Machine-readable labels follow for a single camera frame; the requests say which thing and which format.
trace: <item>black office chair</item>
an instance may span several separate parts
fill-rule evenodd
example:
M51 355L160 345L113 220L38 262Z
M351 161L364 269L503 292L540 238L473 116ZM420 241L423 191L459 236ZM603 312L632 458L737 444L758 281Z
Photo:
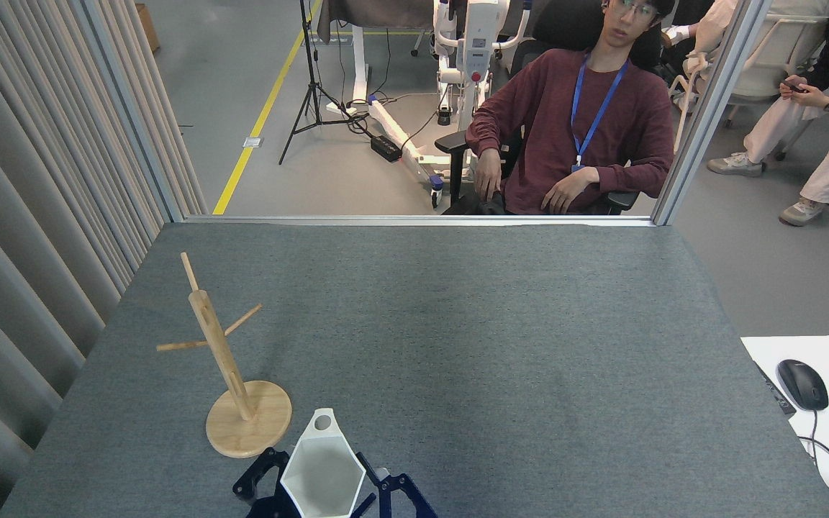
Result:
M543 9L533 27L533 40L517 46L510 75L515 76L534 59L549 49L585 50L592 48L603 29L601 0L552 0ZM655 26L638 37L629 53L629 61L644 70L658 73L661 64L661 27ZM466 132L454 132L434 141L438 150L450 154L450 206L460 200L463 184L463 159L466 150ZM523 151L521 130L501 145L501 176L506 178L517 164ZM632 209L638 193L613 191L605 196L605 212L617 215Z

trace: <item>wooden mug tree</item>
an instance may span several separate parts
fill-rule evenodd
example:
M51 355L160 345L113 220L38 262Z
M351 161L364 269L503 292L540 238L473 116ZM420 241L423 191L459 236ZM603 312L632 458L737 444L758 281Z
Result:
M181 262L191 282L188 301L204 332L205 340L159 345L157 350L182 350L182 348L210 345L217 366L226 381L225 391L207 416L207 439L217 452L228 457L246 458L259 455L268 446L275 445L286 433L293 415L293 406L286 392L270 381L244 383L239 368L232 357L226 337L237 327L256 314L261 305L251 308L233 325L223 331L217 313L204 289L197 286L194 270L187 253L181 253Z

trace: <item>maroon sweater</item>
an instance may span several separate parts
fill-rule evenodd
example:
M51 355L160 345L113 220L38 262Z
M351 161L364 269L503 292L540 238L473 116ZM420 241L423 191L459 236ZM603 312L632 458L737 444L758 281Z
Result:
M466 141L477 155L500 147L525 127L523 152L502 187L510 212L542 214L543 197L571 173L578 155L571 136L571 103L583 59L584 53L573 50L549 50L475 112ZM616 73L586 70L575 117L579 142L584 142ZM569 211L583 211L609 191L642 191L656 198L673 159L667 86L654 73L629 65L581 160L597 167L599 183L579 194ZM624 167L626 160L632 165Z

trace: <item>gray curtain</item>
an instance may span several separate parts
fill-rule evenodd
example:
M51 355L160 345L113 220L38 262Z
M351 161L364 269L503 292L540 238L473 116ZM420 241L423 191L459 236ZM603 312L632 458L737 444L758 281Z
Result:
M205 214L130 0L0 0L0 505L149 245Z

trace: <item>yellow floor line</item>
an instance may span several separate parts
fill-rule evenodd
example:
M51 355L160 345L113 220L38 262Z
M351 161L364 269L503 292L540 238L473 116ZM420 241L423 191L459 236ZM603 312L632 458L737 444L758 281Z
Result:
M319 10L319 6L322 6L322 0L316 0L315 6L312 7L312 13L310 16L315 17L315 13ZM262 108L261 114L258 115L258 120L257 122L254 122L254 128L251 128L251 134L249 137L257 137L261 134L261 130L264 128L264 122L267 122L267 116L271 114L273 102L277 100L277 95L280 94L280 88L284 84L286 73L289 72L290 66L293 65L293 59L296 58L296 53L299 52L299 46L302 45L302 42L302 30L300 30L299 34L296 36L296 42L293 42L293 48L290 49L290 53L286 56L284 65L280 68L277 80L273 82L273 88L271 88L270 94L267 95L267 102L264 102L264 108ZM226 207L230 204L230 200L232 199L232 194L236 190L236 186L239 186L241 174L243 174L245 166L248 164L248 160L251 157L251 151L253 150L254 147L243 148L243 151L239 156L239 161L236 162L236 167L232 170L230 180L227 181L226 188L223 189L223 194L220 194L217 206L213 209L214 216L226 214Z

